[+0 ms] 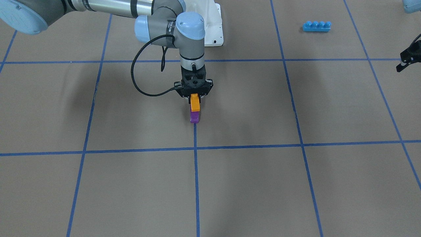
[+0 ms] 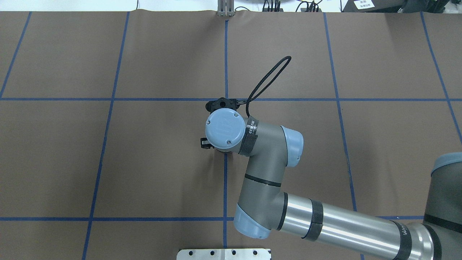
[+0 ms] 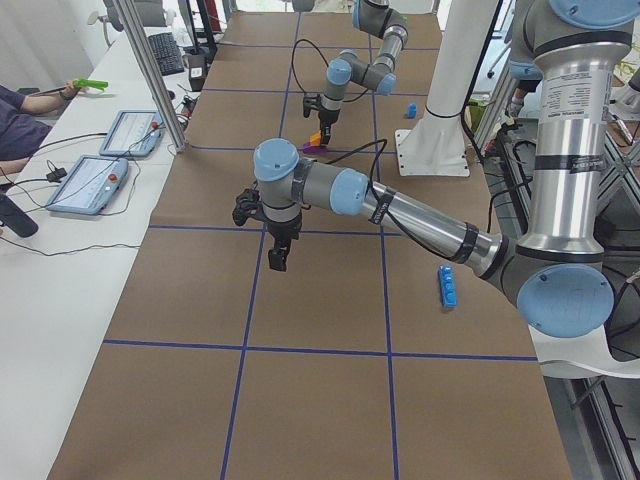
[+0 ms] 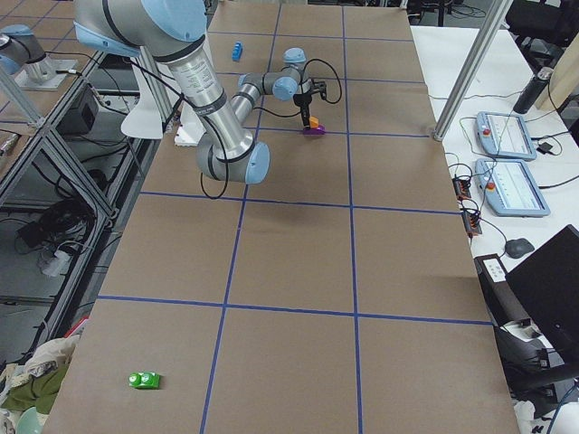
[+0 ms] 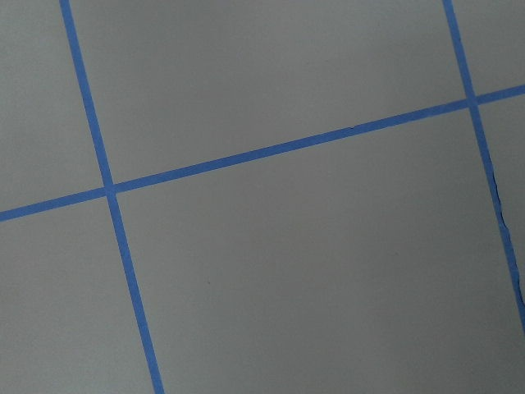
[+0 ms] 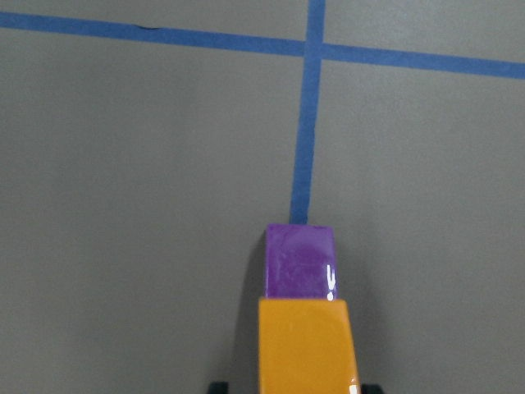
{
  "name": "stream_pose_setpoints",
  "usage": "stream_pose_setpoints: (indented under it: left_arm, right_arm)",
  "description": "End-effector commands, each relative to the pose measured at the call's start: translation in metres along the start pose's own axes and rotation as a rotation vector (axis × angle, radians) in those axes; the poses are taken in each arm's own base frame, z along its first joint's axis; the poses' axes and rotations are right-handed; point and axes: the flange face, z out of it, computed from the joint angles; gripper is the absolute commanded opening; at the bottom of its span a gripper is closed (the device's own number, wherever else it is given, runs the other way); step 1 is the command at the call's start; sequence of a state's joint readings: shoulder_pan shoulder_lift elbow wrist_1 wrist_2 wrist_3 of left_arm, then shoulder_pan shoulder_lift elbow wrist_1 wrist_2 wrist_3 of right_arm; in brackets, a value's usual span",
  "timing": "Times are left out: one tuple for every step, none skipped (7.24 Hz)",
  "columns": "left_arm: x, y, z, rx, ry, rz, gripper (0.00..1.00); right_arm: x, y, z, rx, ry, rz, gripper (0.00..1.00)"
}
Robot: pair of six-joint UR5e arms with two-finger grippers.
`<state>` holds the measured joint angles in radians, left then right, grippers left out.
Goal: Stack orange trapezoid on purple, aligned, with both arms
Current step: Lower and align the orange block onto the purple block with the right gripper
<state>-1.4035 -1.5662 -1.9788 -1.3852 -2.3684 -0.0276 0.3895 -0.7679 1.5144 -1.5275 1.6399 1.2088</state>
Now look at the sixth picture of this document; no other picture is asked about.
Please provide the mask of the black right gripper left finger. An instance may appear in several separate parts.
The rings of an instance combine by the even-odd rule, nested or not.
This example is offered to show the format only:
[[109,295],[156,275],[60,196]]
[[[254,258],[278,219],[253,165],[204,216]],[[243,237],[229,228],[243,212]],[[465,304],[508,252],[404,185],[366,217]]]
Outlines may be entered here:
[[208,385],[207,394],[228,394],[229,383],[225,381],[215,381]]

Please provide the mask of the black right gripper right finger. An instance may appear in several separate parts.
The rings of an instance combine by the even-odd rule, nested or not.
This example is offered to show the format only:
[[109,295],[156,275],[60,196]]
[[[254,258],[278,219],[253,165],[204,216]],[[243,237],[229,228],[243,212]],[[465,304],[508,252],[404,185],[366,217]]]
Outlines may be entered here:
[[362,394],[382,394],[382,387],[379,384],[362,384]]

